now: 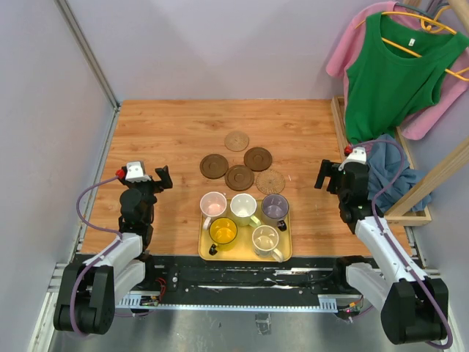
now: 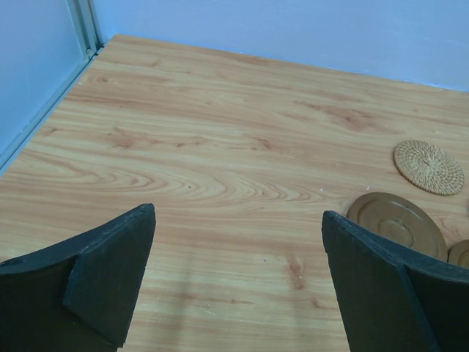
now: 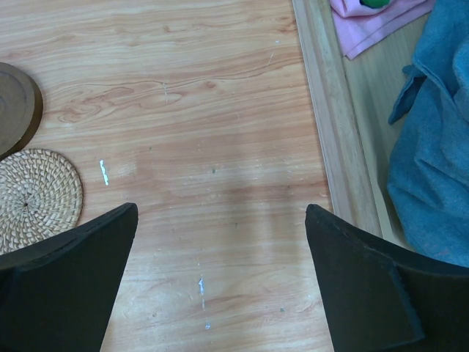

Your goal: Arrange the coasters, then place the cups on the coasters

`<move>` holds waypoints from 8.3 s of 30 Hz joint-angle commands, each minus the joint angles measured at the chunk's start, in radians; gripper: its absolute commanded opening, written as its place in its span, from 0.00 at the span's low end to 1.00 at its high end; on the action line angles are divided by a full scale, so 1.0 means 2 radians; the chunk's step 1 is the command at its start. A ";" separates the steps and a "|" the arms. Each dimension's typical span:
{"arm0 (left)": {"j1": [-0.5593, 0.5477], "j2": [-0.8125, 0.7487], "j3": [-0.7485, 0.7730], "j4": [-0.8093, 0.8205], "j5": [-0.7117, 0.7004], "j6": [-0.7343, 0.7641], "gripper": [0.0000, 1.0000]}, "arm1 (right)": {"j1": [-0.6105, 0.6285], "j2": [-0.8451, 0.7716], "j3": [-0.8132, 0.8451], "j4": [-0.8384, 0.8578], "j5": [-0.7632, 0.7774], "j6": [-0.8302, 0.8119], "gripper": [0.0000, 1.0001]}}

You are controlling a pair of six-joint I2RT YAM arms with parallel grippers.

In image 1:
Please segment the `purple black cup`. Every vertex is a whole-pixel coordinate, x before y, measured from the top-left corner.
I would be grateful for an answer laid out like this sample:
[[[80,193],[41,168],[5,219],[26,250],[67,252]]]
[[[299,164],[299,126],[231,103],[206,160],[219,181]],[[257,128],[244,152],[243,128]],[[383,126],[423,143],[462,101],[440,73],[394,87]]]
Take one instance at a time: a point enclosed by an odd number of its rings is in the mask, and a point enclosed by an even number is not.
[[[287,230],[285,218],[289,213],[289,203],[280,194],[267,195],[261,203],[262,222],[284,232]]]

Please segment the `white cream cup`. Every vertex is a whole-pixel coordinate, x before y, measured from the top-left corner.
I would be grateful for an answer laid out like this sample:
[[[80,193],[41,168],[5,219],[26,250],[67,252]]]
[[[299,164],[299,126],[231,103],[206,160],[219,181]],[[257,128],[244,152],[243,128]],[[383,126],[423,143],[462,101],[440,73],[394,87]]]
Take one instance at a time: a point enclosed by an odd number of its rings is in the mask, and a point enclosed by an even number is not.
[[[230,202],[230,211],[235,224],[239,227],[257,228],[261,221],[256,217],[257,202],[250,194],[237,194]]]

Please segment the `pink cup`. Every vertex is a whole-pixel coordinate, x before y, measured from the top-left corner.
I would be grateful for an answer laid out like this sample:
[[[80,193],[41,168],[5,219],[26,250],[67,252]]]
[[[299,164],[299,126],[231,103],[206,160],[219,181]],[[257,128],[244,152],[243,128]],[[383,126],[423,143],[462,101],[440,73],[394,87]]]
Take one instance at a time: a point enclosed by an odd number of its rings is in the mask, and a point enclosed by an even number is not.
[[[200,200],[199,207],[203,215],[202,229],[208,230],[210,225],[216,220],[226,215],[226,197],[217,191],[206,193]]]

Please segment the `woven coaster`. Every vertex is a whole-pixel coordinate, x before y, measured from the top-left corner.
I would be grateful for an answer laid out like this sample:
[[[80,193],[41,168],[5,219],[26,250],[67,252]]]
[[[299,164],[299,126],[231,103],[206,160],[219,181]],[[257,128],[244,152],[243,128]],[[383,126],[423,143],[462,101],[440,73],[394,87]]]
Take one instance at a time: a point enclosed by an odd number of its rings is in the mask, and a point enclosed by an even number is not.
[[[267,169],[257,175],[256,187],[263,194],[280,194],[284,190],[285,179],[280,172]]]
[[[224,144],[227,149],[240,152],[249,145],[249,137],[242,131],[232,131],[226,135]]]

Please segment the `woven coaster back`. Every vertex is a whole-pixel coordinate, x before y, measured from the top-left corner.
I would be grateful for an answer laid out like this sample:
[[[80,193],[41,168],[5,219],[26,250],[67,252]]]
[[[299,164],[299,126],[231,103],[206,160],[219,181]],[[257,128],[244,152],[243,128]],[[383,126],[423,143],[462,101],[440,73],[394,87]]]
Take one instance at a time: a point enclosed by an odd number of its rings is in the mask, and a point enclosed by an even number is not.
[[[232,131],[226,135],[224,144],[227,149],[240,152],[249,145],[249,137],[242,131]]]

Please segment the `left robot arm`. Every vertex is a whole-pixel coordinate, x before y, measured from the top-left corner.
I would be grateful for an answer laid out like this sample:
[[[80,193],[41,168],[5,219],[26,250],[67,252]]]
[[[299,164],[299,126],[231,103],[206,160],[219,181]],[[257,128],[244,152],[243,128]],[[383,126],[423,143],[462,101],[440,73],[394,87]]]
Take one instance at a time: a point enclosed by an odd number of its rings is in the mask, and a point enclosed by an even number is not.
[[[111,327],[115,306],[130,290],[149,290],[166,281],[157,275],[155,261],[147,253],[152,240],[152,223],[157,194],[173,186],[169,168],[155,170],[154,180],[142,162],[129,162],[114,176],[126,190],[119,198],[120,216],[115,239],[94,257],[67,265],[62,274],[53,317],[57,331],[71,331],[82,337],[105,334]]]

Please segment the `woven coaster front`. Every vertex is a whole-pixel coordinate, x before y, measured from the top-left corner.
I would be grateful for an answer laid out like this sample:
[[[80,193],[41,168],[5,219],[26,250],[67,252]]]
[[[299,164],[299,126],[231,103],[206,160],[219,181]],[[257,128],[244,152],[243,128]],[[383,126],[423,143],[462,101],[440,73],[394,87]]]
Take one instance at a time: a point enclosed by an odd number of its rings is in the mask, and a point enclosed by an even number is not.
[[[280,172],[267,169],[257,175],[256,187],[263,194],[280,194],[284,190],[285,179]]]

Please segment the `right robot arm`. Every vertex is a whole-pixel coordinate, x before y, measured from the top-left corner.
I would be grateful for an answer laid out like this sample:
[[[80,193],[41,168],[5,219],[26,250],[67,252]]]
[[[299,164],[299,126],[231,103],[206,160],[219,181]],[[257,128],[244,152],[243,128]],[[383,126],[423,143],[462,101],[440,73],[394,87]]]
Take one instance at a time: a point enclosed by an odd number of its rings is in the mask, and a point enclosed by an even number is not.
[[[342,257],[333,269],[332,284],[340,293],[359,291],[380,313],[387,338],[395,345],[426,342],[449,348],[448,288],[419,268],[392,234],[386,219],[368,198],[369,169],[363,162],[322,160],[315,188],[339,199],[341,220],[372,253],[375,271],[362,256]]]

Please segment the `dark brown coaster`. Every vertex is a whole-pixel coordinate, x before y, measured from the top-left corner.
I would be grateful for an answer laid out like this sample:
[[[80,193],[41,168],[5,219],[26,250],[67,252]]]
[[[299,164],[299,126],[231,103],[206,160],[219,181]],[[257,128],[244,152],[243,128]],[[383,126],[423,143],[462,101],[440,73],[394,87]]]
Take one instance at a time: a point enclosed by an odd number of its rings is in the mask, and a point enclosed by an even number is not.
[[[271,153],[263,147],[252,147],[244,155],[244,164],[254,172],[262,172],[268,169],[273,157]]]
[[[199,169],[201,174],[208,179],[218,179],[223,177],[228,171],[229,163],[220,154],[209,154],[203,157]]]
[[[227,170],[224,180],[231,190],[245,191],[254,183],[254,172],[245,165],[234,165]]]

